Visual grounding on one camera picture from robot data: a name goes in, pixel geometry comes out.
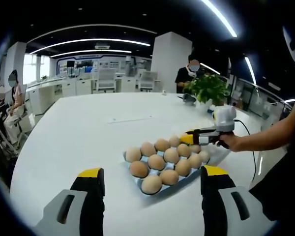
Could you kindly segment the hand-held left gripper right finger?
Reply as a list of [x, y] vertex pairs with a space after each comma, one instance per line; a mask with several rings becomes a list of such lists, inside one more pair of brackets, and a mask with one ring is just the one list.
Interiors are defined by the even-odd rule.
[[206, 236], [267, 236], [277, 224], [263, 213], [262, 204], [228, 173], [201, 167], [202, 210]]

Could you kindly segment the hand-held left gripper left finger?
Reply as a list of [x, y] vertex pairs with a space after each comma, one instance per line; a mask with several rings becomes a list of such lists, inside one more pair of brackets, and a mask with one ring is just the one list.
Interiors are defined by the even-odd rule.
[[70, 189], [59, 192], [43, 209], [34, 226], [38, 236], [102, 236], [104, 219], [104, 169], [78, 174]]

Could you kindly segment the person's right hand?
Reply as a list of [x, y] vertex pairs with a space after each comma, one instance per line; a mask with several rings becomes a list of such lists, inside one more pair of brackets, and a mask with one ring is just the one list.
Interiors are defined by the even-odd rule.
[[223, 134], [220, 136], [220, 141], [223, 141], [233, 152], [240, 151], [240, 137], [235, 134]]

